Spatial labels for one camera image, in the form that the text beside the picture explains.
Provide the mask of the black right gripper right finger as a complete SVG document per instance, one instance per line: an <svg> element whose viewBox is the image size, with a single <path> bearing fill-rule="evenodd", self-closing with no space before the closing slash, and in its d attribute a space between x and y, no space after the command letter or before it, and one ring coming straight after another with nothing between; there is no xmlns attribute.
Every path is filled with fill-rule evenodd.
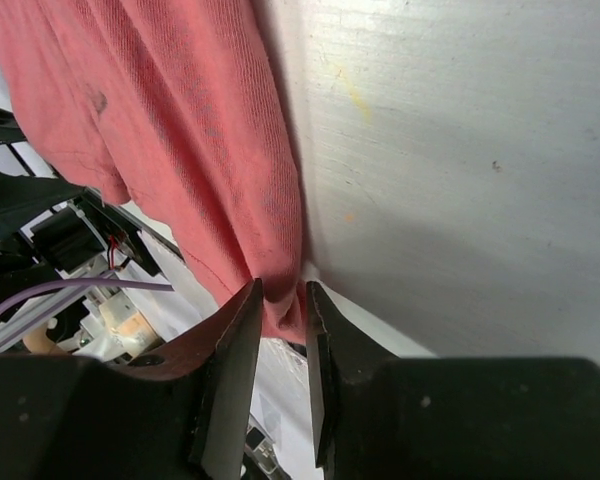
<svg viewBox="0 0 600 480"><path fill-rule="evenodd" d="M318 282L309 282L306 291L316 465L408 470L406 365L354 326Z"/></svg>

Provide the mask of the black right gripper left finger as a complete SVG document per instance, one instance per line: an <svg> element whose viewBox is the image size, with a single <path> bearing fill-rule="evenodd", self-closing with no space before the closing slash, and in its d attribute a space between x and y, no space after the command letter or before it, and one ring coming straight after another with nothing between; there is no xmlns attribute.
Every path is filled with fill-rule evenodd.
<svg viewBox="0 0 600 480"><path fill-rule="evenodd" d="M252 280L208 319L116 367L130 433L105 460L105 478L239 478L262 303L262 282Z"/></svg>

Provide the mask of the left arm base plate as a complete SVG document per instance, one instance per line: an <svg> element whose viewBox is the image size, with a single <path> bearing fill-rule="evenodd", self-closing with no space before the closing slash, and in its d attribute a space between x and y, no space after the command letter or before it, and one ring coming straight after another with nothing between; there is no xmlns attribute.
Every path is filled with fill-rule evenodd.
<svg viewBox="0 0 600 480"><path fill-rule="evenodd" d="M51 280L26 287L0 300L0 353L24 342L24 337L44 327L45 340L69 342L80 348L102 330L97 307L126 290L171 292L173 287L155 281L123 280L115 270L96 275Z"/></svg>

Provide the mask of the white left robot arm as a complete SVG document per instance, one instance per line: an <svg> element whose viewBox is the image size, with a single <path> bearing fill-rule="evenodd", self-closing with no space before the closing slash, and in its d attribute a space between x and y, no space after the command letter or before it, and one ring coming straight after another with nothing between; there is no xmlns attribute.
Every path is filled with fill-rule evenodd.
<svg viewBox="0 0 600 480"><path fill-rule="evenodd" d="M139 238L138 225L117 209L103 204L94 191L63 178L13 176L0 172L0 242L63 202L77 206L97 233L105 239L112 237L121 253L148 274L159 273L157 263Z"/></svg>

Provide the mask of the pink t-shirt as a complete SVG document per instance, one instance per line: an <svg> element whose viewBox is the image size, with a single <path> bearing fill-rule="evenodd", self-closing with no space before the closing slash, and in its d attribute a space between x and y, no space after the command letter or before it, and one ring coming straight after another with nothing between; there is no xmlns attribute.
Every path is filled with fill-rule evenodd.
<svg viewBox="0 0 600 480"><path fill-rule="evenodd" d="M262 333L305 339L302 201L248 1L0 1L0 69L66 180L166 224L218 303L263 283Z"/></svg>

